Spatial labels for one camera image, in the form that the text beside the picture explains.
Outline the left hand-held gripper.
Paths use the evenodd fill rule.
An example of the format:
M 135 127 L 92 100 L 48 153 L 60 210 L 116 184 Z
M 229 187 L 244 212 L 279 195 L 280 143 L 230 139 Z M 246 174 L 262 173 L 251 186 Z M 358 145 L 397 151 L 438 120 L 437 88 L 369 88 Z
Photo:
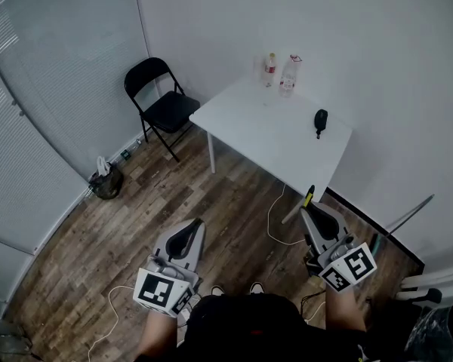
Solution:
M 200 277 L 196 273 L 205 241 L 206 225 L 188 219 L 158 237 L 153 254 L 140 268 L 133 299 L 143 307 L 177 317 L 195 294 Z

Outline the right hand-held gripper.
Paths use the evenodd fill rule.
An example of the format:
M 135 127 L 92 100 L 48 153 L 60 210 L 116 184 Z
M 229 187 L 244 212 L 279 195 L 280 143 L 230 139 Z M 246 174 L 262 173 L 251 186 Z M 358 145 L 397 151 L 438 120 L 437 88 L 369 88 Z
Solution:
M 376 272 L 378 267 L 369 246 L 355 235 L 344 236 L 326 251 L 323 248 L 325 241 L 338 241 L 347 231 L 340 212 L 314 202 L 312 207 L 301 207 L 299 216 L 309 243 L 318 253 L 315 255 L 311 250 L 304 258 L 310 276 L 320 277 L 333 291 L 341 293 Z

